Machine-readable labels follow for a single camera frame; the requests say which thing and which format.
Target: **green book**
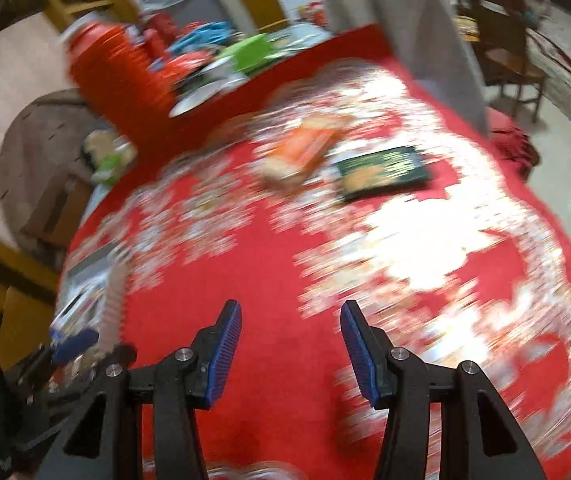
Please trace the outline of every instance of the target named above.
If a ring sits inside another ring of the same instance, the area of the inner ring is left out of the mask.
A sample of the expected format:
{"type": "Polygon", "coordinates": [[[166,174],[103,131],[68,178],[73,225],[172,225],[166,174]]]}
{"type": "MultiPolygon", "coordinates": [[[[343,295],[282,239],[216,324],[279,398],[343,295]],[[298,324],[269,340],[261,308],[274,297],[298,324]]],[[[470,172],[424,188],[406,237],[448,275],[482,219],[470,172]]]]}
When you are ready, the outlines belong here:
{"type": "Polygon", "coordinates": [[[354,200],[427,182],[430,175],[412,146],[366,153],[337,162],[343,197],[354,200]]]}

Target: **blue item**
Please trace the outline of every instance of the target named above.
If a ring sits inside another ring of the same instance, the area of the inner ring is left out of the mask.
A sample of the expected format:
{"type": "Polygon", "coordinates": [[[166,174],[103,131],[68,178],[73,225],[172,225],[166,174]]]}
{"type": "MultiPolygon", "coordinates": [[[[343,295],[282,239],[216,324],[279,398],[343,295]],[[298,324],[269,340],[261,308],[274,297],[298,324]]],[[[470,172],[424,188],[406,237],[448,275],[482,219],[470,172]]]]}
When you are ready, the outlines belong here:
{"type": "Polygon", "coordinates": [[[97,341],[98,332],[91,328],[84,328],[54,347],[52,362],[57,366],[65,366],[88,348],[94,346],[97,341]]]}
{"type": "Polygon", "coordinates": [[[189,48],[194,50],[204,46],[220,45],[225,43],[231,34],[232,29],[228,22],[206,23],[171,44],[168,52],[178,56],[187,52],[189,48]]]}
{"type": "Polygon", "coordinates": [[[214,355],[210,361],[207,376],[205,399],[212,406],[223,393],[225,382],[228,379],[232,358],[236,351],[238,338],[241,334],[242,317],[241,306],[236,301],[229,301],[217,319],[215,330],[222,328],[214,355]]]}
{"type": "Polygon", "coordinates": [[[376,387],[376,366],[358,329],[357,320],[347,306],[347,301],[341,307],[341,333],[357,376],[361,395],[374,407],[380,397],[376,387]]]}

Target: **white plate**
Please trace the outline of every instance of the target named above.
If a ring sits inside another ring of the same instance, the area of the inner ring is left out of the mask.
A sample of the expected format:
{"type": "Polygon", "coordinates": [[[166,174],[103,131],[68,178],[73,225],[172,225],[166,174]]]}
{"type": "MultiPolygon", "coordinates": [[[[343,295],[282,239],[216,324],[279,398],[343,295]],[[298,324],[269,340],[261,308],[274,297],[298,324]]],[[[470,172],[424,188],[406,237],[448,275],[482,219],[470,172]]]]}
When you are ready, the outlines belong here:
{"type": "Polygon", "coordinates": [[[201,86],[201,88],[197,88],[191,94],[181,99],[170,110],[169,116],[176,117],[190,111],[192,108],[198,107],[198,105],[203,104],[214,94],[218,93],[225,86],[225,83],[225,81],[213,81],[205,86],[201,86]]]}
{"type": "Polygon", "coordinates": [[[227,79],[234,72],[234,59],[232,56],[221,57],[201,70],[201,75],[209,81],[227,79]]]}

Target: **orange package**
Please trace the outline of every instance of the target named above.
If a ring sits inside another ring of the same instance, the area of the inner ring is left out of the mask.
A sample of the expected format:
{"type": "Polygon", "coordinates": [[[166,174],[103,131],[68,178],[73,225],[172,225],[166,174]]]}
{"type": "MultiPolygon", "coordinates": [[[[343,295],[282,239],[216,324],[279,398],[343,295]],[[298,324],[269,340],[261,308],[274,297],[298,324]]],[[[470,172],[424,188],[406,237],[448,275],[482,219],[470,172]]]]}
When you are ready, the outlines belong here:
{"type": "Polygon", "coordinates": [[[261,176],[275,187],[292,190],[305,182],[343,136],[349,118],[315,114],[287,132],[266,157],[261,176]]]}

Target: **red tablecloth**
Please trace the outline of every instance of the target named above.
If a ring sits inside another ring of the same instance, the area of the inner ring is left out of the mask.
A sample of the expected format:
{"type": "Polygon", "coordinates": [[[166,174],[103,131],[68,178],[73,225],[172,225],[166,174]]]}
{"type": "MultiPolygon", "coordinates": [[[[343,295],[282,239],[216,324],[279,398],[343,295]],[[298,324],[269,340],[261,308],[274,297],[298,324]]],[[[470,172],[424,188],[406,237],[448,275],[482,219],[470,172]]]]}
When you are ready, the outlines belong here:
{"type": "MultiPolygon", "coordinates": [[[[355,389],[338,332],[346,298],[428,362],[479,362],[548,477],[571,474],[571,242],[489,142],[414,85],[376,28],[194,110],[79,229],[67,266],[108,240],[133,254],[122,336],[137,365],[190,343],[228,298],[242,305],[226,390],[198,414],[212,476],[373,476],[385,414],[355,389]],[[311,110],[336,107],[360,126],[334,157],[411,144],[429,188],[345,205],[328,163],[294,199],[262,189],[271,144],[311,110]],[[223,139],[239,142],[172,160],[223,139]]],[[[438,422],[435,409],[433,474],[438,422]]],[[[148,457],[151,441],[148,419],[148,457]]]]}

